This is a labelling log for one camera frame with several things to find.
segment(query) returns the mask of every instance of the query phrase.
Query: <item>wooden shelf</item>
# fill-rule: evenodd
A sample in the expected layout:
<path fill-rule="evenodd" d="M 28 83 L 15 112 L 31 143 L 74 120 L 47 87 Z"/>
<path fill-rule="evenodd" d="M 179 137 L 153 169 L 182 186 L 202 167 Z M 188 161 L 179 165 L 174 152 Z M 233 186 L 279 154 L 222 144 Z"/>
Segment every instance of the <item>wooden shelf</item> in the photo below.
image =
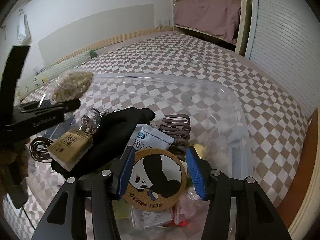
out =
<path fill-rule="evenodd" d="M 199 31 L 197 29 L 192 29 L 192 28 L 188 28 L 188 27 L 184 27 L 184 26 L 180 26 L 180 25 L 174 25 L 174 26 L 177 27 L 177 28 L 182 28 L 182 29 L 194 31 L 194 32 L 197 32 L 197 33 L 202 33 L 202 34 L 205 34 L 205 35 L 208 35 L 208 36 L 211 36 L 211 37 L 214 37 L 214 38 L 217 38 L 219 40 L 224 41 L 224 39 L 222 39 L 220 36 L 216 36 L 216 35 L 212 35 L 212 34 L 209 34 L 209 33 L 205 33 L 205 32 Z"/>

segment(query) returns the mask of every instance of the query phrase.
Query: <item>brown cardboard box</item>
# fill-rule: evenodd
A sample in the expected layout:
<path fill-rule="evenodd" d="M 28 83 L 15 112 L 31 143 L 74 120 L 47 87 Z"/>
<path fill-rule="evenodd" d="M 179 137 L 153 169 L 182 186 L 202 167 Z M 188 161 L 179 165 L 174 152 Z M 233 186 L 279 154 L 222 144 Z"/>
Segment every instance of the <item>brown cardboard box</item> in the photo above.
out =
<path fill-rule="evenodd" d="M 67 171 L 71 171 L 77 162 L 92 146 L 92 135 L 71 128 L 48 147 L 50 156 Z"/>

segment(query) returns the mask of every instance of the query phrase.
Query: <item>hand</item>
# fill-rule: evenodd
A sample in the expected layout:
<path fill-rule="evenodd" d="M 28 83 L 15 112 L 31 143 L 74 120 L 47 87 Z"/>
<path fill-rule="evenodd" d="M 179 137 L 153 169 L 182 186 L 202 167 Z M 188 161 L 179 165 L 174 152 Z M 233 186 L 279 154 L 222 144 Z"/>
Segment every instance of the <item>hand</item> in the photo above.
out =
<path fill-rule="evenodd" d="M 29 142 L 30 138 L 27 138 L 21 142 L 15 143 L 13 145 L 14 150 L 7 147 L 0 147 L 0 175 L 3 175 L 4 173 L 2 166 L 17 161 L 20 175 L 22 177 L 28 177 L 28 159 L 30 154 L 25 144 Z M 6 194 L 6 186 L 3 185 L 0 177 L 0 198 L 2 199 L 2 197 Z"/>

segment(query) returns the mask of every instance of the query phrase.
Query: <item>printed square logo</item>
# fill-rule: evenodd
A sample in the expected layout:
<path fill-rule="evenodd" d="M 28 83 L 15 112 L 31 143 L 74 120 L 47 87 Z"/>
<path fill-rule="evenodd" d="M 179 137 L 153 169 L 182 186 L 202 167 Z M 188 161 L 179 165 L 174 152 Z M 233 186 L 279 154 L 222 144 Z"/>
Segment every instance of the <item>printed square logo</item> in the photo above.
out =
<path fill-rule="evenodd" d="M 62 140 L 62 143 L 67 145 L 67 146 L 71 146 L 78 138 L 73 137 L 72 135 L 68 135 L 67 137 L 65 137 Z"/>
<path fill-rule="evenodd" d="M 144 139 L 146 137 L 146 135 L 142 132 L 138 133 L 138 138 L 140 139 Z"/>

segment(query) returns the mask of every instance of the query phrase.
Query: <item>open closet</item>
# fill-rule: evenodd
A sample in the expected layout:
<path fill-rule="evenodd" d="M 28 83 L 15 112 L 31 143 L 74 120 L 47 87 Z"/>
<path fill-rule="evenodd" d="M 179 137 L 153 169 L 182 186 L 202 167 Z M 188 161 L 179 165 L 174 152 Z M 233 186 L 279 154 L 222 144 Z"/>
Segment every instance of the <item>open closet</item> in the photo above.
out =
<path fill-rule="evenodd" d="M 244 56 L 252 0 L 173 0 L 174 30 Z"/>

